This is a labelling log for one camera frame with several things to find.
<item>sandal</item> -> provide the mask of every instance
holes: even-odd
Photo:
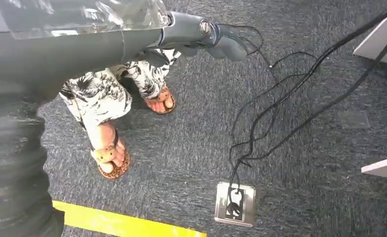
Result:
[[[168,108],[166,107],[166,104],[165,104],[165,101],[168,99],[168,98],[171,98],[172,100],[172,103],[173,103],[173,106],[171,108]],[[160,92],[160,95],[157,96],[157,98],[155,99],[144,99],[145,102],[150,102],[150,103],[157,103],[157,102],[160,102],[160,103],[163,103],[164,104],[164,109],[165,111],[164,112],[158,112],[158,111],[155,111],[154,109],[152,109],[150,107],[150,109],[152,111],[154,111],[155,113],[159,114],[159,115],[165,115],[165,114],[168,114],[170,112],[172,112],[174,110],[174,108],[176,107],[176,102],[175,102],[175,99],[173,97],[173,95],[170,93],[170,90],[167,86],[163,87],[163,89],[161,90]]]
[[[100,171],[100,173],[103,175],[103,177],[107,179],[117,179],[121,177],[129,168],[130,164],[130,157],[129,152],[125,149],[125,160],[121,167],[117,167],[114,162],[110,162],[113,165],[113,171],[111,173],[104,172],[101,167],[100,163],[107,163],[104,162],[105,160],[112,160],[111,157],[116,156],[116,153],[118,152],[116,150],[116,146],[118,144],[119,140],[119,134],[118,131],[115,129],[115,139],[113,141],[113,144],[110,144],[109,146],[103,148],[103,149],[94,149],[93,145],[90,143],[91,146],[91,156],[94,158],[94,160],[97,162],[97,167]]]

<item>black and white floral pants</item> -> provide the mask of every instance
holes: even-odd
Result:
[[[120,118],[130,111],[132,96],[118,79],[132,79],[144,99],[156,98],[166,86],[164,78],[180,53],[157,51],[170,63],[155,67],[147,61],[130,61],[103,71],[88,72],[66,81],[59,94],[75,119],[86,126]]]

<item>yellow floor line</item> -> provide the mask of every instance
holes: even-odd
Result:
[[[124,216],[84,206],[52,201],[65,212],[67,226],[118,237],[206,237],[205,233],[159,222]]]

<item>electrical socket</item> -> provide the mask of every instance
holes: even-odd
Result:
[[[232,203],[228,198],[231,192]],[[215,220],[231,225],[252,227],[256,213],[256,190],[254,187],[220,182],[217,186]]]

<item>power outlet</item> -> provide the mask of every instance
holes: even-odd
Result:
[[[225,212],[226,219],[232,219],[236,221],[244,221],[244,201],[245,191],[244,189],[229,188],[231,192],[231,200],[227,198],[227,204]]]
[[[256,190],[254,187],[221,182],[217,186],[215,220],[218,222],[252,227],[256,212]]]

